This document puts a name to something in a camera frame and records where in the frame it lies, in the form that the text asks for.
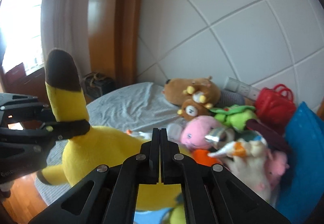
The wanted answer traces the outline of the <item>red plastic handbag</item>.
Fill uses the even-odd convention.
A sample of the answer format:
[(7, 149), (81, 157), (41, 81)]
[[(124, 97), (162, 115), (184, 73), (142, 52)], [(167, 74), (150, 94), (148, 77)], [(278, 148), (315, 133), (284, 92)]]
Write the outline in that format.
[(294, 95), (284, 84), (263, 88), (256, 101), (256, 115), (259, 120), (279, 135), (285, 133), (285, 127), (296, 111)]

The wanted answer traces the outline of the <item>small pink pig plush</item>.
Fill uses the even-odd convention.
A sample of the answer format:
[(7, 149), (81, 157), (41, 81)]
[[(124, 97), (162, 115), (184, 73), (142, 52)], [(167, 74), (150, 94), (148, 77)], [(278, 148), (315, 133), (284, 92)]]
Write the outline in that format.
[(264, 164), (265, 174), (273, 191), (280, 183), (281, 177), (289, 169), (287, 154), (268, 149), (268, 158)]

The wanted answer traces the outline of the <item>black white striped plush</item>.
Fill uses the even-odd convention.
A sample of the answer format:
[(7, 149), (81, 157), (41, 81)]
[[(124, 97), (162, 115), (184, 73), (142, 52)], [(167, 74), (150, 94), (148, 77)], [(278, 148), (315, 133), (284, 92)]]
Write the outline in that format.
[(245, 98), (236, 92), (221, 90), (220, 99), (216, 103), (216, 108), (231, 107), (233, 105), (245, 106)]

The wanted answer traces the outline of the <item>brown capybara plush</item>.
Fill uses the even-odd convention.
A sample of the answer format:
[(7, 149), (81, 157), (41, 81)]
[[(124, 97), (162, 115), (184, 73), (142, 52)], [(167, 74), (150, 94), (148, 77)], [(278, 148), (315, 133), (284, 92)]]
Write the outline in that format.
[(199, 104), (214, 106), (221, 97), (221, 90), (212, 82), (212, 76), (196, 79), (169, 79), (162, 93), (168, 102), (176, 106), (181, 106), (188, 99), (193, 99)]

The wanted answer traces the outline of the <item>white unicorn plush green mane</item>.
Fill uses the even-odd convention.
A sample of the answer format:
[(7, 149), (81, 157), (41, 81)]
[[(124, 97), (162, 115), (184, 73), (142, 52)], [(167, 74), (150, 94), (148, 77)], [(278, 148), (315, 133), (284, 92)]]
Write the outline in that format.
[(216, 149), (208, 154), (210, 157), (219, 159), (246, 186), (266, 202), (270, 201), (271, 186), (264, 168), (268, 143), (263, 137), (236, 140), (233, 129), (220, 128), (211, 130), (204, 138)]

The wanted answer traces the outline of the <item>yellow Pikachu plush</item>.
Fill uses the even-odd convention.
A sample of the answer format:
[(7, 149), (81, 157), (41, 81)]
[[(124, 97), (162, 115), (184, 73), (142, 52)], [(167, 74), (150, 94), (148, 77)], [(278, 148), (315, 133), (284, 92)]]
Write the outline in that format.
[[(63, 50), (51, 50), (46, 61), (46, 90), (57, 122), (89, 121), (86, 100), (72, 56)], [(84, 135), (74, 136), (66, 144), (62, 162), (37, 172), (46, 185), (76, 185), (101, 164), (114, 167), (138, 154), (144, 140), (107, 126), (90, 126)], [(180, 185), (141, 185), (136, 209), (155, 211), (170, 208), (164, 223), (185, 223)]]

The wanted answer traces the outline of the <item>light green turtle plush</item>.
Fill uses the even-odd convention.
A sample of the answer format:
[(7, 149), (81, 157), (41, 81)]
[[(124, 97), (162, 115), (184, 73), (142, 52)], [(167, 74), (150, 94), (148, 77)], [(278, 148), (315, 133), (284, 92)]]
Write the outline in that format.
[(212, 108), (210, 111), (215, 114), (214, 118), (217, 121), (226, 127), (235, 129), (235, 131), (245, 131), (247, 121), (258, 118), (254, 106), (232, 105), (223, 109)]

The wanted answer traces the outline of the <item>blue foam storage box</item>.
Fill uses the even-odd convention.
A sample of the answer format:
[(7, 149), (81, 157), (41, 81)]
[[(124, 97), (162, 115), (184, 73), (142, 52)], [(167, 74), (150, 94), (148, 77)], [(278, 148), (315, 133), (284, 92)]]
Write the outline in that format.
[(291, 223), (323, 223), (323, 120), (302, 102), (285, 129), (291, 148), (276, 209)]

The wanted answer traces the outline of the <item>grey striped bed sheet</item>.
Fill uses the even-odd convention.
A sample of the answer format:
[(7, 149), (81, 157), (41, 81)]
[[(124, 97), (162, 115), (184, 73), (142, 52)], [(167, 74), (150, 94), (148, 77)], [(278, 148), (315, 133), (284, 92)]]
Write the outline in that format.
[[(163, 88), (152, 82), (123, 87), (108, 93), (86, 105), (91, 126), (107, 126), (126, 133), (126, 130), (152, 133), (154, 128), (166, 128), (170, 124), (184, 125), (177, 116), (177, 108), (162, 94)], [(62, 162), (68, 140), (59, 141), (50, 151), (48, 166)], [(52, 204), (68, 191), (68, 183), (46, 185), (38, 177), (35, 186), (47, 205)]]

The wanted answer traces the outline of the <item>large pink plush toy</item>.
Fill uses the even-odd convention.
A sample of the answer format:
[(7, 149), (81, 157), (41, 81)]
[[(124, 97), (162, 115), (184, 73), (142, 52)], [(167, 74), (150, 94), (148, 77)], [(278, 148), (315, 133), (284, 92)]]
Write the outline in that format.
[(205, 139), (213, 129), (223, 129), (223, 125), (212, 116), (198, 116), (191, 120), (183, 129), (180, 143), (189, 150), (206, 149), (213, 145)]

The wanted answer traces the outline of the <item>dark storage basket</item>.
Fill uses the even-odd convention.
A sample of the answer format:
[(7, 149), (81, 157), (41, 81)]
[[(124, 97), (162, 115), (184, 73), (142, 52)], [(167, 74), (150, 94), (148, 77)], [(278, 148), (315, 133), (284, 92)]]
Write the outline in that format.
[(89, 73), (83, 77), (85, 94), (97, 99), (116, 89), (115, 81), (101, 73)]

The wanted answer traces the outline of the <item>dark maroon plush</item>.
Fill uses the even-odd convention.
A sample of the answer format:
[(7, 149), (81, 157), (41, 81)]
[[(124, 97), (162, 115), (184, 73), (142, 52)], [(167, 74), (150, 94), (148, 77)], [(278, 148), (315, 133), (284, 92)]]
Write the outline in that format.
[(274, 149), (285, 152), (286, 154), (291, 152), (291, 148), (285, 141), (283, 136), (279, 135), (277, 132), (270, 129), (266, 125), (260, 123), (258, 120), (247, 120), (246, 127), (252, 131), (260, 133), (260, 135), (262, 135), (266, 142)]

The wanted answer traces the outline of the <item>white wall socket panel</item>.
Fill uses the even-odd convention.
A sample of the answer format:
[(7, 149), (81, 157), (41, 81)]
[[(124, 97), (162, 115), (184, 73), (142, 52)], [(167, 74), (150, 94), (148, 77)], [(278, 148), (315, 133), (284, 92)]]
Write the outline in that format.
[(252, 87), (251, 85), (247, 85), (241, 81), (238, 81), (234, 78), (227, 77), (224, 83), (224, 89), (239, 93), (243, 97), (246, 97), (252, 101), (256, 101), (260, 90)]

